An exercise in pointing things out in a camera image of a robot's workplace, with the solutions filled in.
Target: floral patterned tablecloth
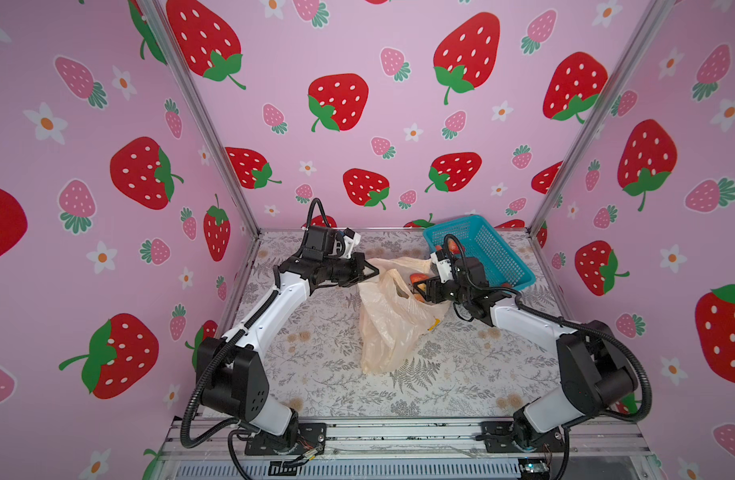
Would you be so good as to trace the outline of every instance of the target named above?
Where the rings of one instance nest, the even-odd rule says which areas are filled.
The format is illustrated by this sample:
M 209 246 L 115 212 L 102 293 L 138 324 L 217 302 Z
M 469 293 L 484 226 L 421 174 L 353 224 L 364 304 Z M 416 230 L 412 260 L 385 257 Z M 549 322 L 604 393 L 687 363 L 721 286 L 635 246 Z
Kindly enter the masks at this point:
M 241 320 L 273 282 L 271 267 L 293 254 L 302 233 L 269 232 L 238 310 Z M 523 232 L 503 238 L 533 270 L 526 303 L 554 315 L 559 310 Z M 426 258 L 420 231 L 362 233 L 358 250 L 373 257 Z M 559 385 L 557 360 L 534 343 L 452 309 L 420 337 L 400 369 L 365 375 L 360 367 L 360 295 L 355 286 L 317 290 L 290 317 L 271 344 L 264 367 L 271 394 L 301 416 L 507 416 Z

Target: metal vent grille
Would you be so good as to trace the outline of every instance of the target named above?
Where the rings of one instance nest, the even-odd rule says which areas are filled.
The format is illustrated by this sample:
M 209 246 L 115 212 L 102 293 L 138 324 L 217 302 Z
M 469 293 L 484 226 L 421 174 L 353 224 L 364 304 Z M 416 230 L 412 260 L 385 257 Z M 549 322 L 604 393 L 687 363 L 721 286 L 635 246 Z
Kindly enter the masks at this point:
M 314 460 L 299 467 L 296 473 L 280 472 L 268 460 L 241 462 L 245 471 L 257 480 L 295 478 L 383 478 L 385 480 L 422 480 L 427 478 L 519 478 L 519 463 L 512 458 L 461 459 L 397 459 L 397 460 Z M 183 461 L 176 478 L 200 480 L 234 480 L 239 472 L 231 462 Z

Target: black mounting plate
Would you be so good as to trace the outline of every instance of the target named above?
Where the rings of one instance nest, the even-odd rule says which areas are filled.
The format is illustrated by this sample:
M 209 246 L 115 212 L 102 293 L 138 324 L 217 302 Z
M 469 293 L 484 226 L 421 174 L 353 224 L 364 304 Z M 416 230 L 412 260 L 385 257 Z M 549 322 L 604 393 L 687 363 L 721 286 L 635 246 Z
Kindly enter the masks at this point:
M 246 456 L 299 456 L 309 448 L 304 447 L 300 440 L 303 438 L 312 447 L 324 446 L 327 437 L 326 423 L 301 423 L 298 425 L 298 439 L 295 447 L 289 452 L 275 451 L 267 441 L 267 435 L 261 433 L 250 440 L 244 446 Z
M 511 436 L 512 425 L 512 422 L 482 422 L 479 424 L 482 428 L 483 434 L 504 437 Z M 554 428 L 553 430 L 546 432 L 539 440 L 542 445 L 545 444 L 549 446 L 549 451 L 551 453 L 562 454 L 565 444 L 561 439 L 556 438 L 555 435 L 557 433 L 559 433 L 559 428 Z M 488 453 L 525 453 L 525 451 L 514 445 L 511 440 L 499 442 L 495 438 L 485 439 L 485 449 Z

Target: plastic bag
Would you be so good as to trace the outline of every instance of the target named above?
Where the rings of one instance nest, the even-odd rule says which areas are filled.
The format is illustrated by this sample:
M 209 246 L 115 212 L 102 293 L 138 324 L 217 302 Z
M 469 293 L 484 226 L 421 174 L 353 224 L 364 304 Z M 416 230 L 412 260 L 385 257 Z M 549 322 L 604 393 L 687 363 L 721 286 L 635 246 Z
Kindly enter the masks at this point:
M 402 257 L 368 261 L 381 273 L 357 284 L 362 298 L 362 371 L 393 372 L 408 358 L 418 337 L 442 320 L 450 302 L 430 304 L 413 296 L 410 275 L 431 274 L 431 260 Z

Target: blue plastic basket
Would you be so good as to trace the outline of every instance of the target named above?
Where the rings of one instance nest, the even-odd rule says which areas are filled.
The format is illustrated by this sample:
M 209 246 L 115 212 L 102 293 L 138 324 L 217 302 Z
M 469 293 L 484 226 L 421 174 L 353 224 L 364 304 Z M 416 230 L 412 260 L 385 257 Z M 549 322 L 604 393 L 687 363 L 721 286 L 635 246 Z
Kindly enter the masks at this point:
M 437 250 L 437 245 L 442 245 L 447 234 L 457 236 L 466 248 L 465 254 L 482 262 L 490 286 L 508 283 L 516 290 L 522 290 L 535 283 L 535 274 L 483 217 L 464 216 L 423 231 L 432 252 Z

